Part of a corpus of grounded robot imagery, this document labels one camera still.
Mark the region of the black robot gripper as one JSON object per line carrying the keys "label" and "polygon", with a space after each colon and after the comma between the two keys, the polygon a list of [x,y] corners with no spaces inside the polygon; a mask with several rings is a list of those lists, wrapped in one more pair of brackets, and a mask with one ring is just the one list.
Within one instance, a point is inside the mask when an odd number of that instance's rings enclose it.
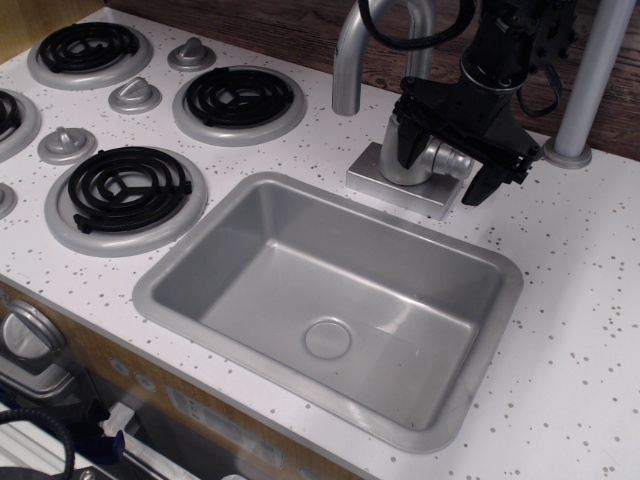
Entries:
{"label": "black robot gripper", "polygon": [[513,91],[490,89],[462,73],[454,84],[407,76],[401,81],[397,159],[410,169],[430,137],[479,161],[462,203],[479,206],[502,183],[521,184],[541,147],[512,112]]}

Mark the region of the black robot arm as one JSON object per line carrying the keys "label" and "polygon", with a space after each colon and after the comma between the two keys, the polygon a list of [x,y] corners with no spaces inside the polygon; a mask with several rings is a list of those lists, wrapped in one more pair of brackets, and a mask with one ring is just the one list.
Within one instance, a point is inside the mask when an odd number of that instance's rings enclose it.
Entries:
{"label": "black robot arm", "polygon": [[454,84],[406,77],[394,113],[398,160],[411,167],[429,138],[481,163],[462,202],[478,206],[502,184],[522,183],[542,156],[541,146],[512,112],[529,75],[543,71],[554,94],[555,70],[576,39],[573,1],[485,1],[473,41]]}

